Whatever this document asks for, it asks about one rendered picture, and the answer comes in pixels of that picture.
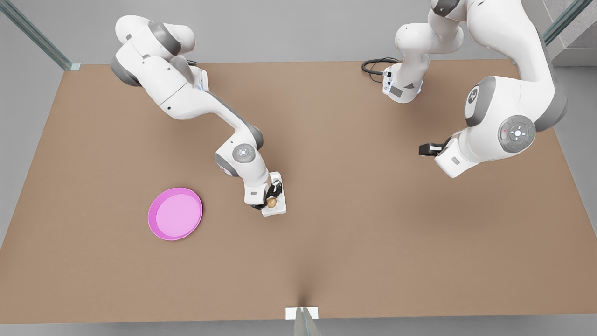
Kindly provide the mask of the white egg box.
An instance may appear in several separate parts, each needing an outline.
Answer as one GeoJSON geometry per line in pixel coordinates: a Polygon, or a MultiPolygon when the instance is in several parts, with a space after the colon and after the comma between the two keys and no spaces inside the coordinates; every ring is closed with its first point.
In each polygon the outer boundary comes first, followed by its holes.
{"type": "MultiPolygon", "coordinates": [[[[270,174],[271,183],[273,183],[275,181],[282,182],[282,177],[279,172],[270,172],[269,174],[270,174]]],[[[263,208],[263,209],[261,209],[261,213],[264,217],[286,213],[286,202],[285,202],[285,194],[284,194],[283,184],[282,184],[282,193],[278,197],[277,205],[271,209],[263,208]]]]}

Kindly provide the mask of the pink round plate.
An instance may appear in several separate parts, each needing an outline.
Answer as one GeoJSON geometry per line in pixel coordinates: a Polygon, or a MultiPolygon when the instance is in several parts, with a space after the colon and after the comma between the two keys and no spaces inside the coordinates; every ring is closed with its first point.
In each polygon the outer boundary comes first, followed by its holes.
{"type": "Polygon", "coordinates": [[[167,189],[156,196],[147,214],[151,232],[166,241],[176,241],[190,235],[203,215],[202,200],[186,188],[167,189]]]}

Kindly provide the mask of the silver frame post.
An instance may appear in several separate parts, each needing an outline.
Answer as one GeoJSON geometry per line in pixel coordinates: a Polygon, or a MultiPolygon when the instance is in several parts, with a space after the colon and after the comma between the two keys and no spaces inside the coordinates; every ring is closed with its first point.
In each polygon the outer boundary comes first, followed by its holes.
{"type": "Polygon", "coordinates": [[[293,336],[321,336],[315,323],[319,319],[318,307],[285,308],[285,319],[294,320],[293,336]]]}
{"type": "Polygon", "coordinates": [[[72,63],[10,0],[0,0],[0,12],[17,26],[34,44],[64,71],[78,71],[80,63],[72,63]]]}
{"type": "Polygon", "coordinates": [[[543,32],[546,44],[561,42],[564,47],[591,47],[576,42],[597,23],[597,0],[542,0],[548,10],[550,25],[543,32]]]}

